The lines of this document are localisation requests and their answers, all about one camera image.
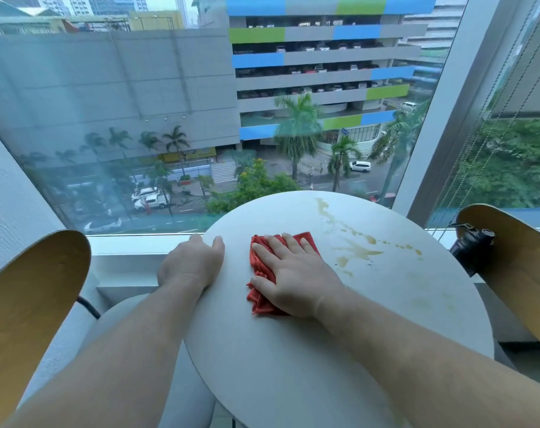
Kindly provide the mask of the person's left forearm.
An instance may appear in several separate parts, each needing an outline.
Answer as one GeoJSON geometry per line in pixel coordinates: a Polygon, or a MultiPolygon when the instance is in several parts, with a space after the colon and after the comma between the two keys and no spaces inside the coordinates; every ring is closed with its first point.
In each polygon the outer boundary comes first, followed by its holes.
{"type": "Polygon", "coordinates": [[[83,350],[0,428],[158,428],[206,284],[171,280],[83,350]]]}

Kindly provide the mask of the white window frame post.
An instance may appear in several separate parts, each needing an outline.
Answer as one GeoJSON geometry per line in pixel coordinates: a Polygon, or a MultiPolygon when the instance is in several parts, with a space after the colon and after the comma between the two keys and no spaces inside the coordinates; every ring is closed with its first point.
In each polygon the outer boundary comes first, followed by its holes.
{"type": "Polygon", "coordinates": [[[422,228],[540,0],[468,0],[392,210],[422,228]]]}

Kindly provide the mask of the small palm tree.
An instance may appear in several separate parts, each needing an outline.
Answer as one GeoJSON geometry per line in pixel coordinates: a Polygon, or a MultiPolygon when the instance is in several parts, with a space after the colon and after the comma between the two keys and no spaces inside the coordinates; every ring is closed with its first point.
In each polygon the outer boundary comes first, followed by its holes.
{"type": "Polygon", "coordinates": [[[340,187],[341,176],[347,178],[351,173],[351,159],[360,159],[363,153],[359,150],[357,142],[346,135],[332,145],[331,152],[327,168],[328,173],[333,175],[332,192],[336,192],[340,187]]]}

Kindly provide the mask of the green leafy tree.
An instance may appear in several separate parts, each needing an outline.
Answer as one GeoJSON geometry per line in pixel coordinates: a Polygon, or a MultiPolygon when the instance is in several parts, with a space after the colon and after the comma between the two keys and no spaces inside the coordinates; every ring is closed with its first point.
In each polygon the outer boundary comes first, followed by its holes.
{"type": "Polygon", "coordinates": [[[211,215],[222,215],[265,196],[301,189],[298,183],[285,173],[269,176],[266,162],[261,158],[255,158],[238,174],[234,191],[226,193],[212,191],[205,207],[211,215]]]}

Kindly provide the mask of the light grey chair seat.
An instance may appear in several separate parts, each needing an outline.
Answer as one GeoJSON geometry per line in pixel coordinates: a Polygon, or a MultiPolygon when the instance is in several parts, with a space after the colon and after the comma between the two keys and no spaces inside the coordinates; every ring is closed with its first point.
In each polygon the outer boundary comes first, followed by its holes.
{"type": "MultiPolygon", "coordinates": [[[[77,353],[121,321],[147,295],[117,303],[99,319],[75,303],[42,356],[17,407],[64,369],[77,353]]],[[[184,341],[181,342],[171,388],[158,428],[209,428],[215,397],[196,371],[184,341]]]]}

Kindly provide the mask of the person's right hand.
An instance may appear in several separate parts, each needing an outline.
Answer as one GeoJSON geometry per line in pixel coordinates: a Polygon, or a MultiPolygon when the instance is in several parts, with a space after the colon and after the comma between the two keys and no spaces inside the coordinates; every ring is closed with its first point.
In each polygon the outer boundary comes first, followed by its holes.
{"type": "MultiPolygon", "coordinates": [[[[290,316],[317,318],[318,310],[326,303],[343,300],[348,290],[322,257],[321,261],[312,262],[292,235],[283,233],[275,237],[292,251],[297,250],[295,265],[268,265],[277,276],[277,308],[290,316]]],[[[253,244],[252,248],[266,264],[266,253],[270,252],[260,244],[253,244]]]]}

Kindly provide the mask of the white window sill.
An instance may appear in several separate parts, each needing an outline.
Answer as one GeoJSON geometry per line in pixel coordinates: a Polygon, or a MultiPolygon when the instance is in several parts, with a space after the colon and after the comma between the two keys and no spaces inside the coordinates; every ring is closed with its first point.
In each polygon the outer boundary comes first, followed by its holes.
{"type": "Polygon", "coordinates": [[[193,235],[92,235],[87,239],[93,256],[164,256],[193,235]]]}

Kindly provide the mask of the tall palm tree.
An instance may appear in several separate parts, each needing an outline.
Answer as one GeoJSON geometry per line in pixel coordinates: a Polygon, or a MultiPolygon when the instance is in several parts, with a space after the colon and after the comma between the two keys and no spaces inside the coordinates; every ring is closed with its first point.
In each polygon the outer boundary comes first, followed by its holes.
{"type": "Polygon", "coordinates": [[[297,181],[299,162],[306,155],[315,157],[317,143],[323,136],[320,108],[307,92],[296,96],[278,95],[274,104],[287,112],[285,120],[278,123],[274,132],[276,149],[291,162],[291,177],[297,181]]]}

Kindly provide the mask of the multi-storey car park building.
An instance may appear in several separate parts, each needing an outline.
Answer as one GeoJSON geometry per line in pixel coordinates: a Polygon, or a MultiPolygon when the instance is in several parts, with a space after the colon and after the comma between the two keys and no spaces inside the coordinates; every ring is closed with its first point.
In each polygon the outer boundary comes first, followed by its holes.
{"type": "Polygon", "coordinates": [[[241,141],[266,140],[288,118],[278,96],[313,94],[325,130],[379,127],[415,77],[406,64],[437,0],[224,0],[241,141]]]}

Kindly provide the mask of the person's left hand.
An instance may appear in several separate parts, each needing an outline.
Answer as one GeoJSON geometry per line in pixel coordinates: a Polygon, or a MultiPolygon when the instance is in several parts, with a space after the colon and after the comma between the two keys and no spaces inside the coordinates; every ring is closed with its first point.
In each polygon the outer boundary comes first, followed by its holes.
{"type": "Polygon", "coordinates": [[[212,244],[204,242],[199,234],[178,244],[162,261],[158,270],[158,285],[190,284],[200,290],[210,286],[220,273],[223,265],[213,262],[212,244]]]}

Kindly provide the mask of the wooden chair back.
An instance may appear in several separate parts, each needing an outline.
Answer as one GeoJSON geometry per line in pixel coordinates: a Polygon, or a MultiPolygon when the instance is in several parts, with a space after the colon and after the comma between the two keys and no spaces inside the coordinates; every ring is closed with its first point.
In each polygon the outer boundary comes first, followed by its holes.
{"type": "Polygon", "coordinates": [[[455,223],[496,233],[477,275],[540,343],[540,230],[486,204],[462,208],[455,223]]]}
{"type": "Polygon", "coordinates": [[[91,249],[76,230],[47,235],[0,270],[0,424],[17,408],[81,293],[91,249]]]}

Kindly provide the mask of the grey concrete building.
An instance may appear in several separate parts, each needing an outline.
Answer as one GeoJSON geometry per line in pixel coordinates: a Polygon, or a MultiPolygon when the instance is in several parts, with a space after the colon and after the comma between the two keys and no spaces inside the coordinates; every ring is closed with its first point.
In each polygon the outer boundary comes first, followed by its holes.
{"type": "Polygon", "coordinates": [[[45,166],[149,156],[180,126],[191,150],[240,142],[225,29],[0,35],[0,139],[45,166]]]}

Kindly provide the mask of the brown liquid spill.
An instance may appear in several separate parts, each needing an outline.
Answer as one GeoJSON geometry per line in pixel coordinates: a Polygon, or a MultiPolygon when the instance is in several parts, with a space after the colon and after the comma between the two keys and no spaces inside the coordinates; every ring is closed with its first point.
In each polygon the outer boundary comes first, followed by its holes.
{"type": "Polygon", "coordinates": [[[410,237],[409,224],[395,223],[394,212],[374,207],[371,202],[342,194],[315,199],[319,247],[327,247],[335,269],[347,276],[365,274],[361,268],[376,273],[425,265],[425,249],[410,237]]]}

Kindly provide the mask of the red cleaning cloth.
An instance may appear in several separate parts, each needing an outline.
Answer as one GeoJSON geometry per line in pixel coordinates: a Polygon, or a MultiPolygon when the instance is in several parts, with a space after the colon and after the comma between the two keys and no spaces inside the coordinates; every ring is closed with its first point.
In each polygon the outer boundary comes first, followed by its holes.
{"type": "MultiPolygon", "coordinates": [[[[320,252],[315,244],[315,241],[311,235],[311,232],[303,232],[297,235],[293,235],[293,238],[302,244],[302,240],[306,240],[307,243],[312,247],[312,249],[320,256],[320,252]]],[[[271,268],[269,268],[258,256],[255,250],[252,248],[253,244],[260,244],[265,247],[270,253],[274,253],[271,246],[266,242],[266,239],[263,236],[254,235],[251,238],[251,245],[249,250],[249,261],[253,269],[255,276],[260,276],[268,281],[271,281],[273,284],[276,283],[275,275],[271,268]]],[[[247,295],[247,300],[252,303],[252,313],[262,316],[288,316],[288,313],[282,311],[281,309],[274,306],[264,295],[262,295],[258,289],[256,289],[251,283],[247,283],[249,288],[249,293],[247,295]]]]}

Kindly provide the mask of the person's right forearm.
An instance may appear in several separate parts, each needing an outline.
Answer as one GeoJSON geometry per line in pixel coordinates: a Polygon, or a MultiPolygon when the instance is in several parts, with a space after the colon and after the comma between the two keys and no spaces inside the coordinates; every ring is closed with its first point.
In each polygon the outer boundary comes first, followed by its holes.
{"type": "Polygon", "coordinates": [[[312,301],[413,428],[540,428],[540,383],[344,286],[312,301]]]}

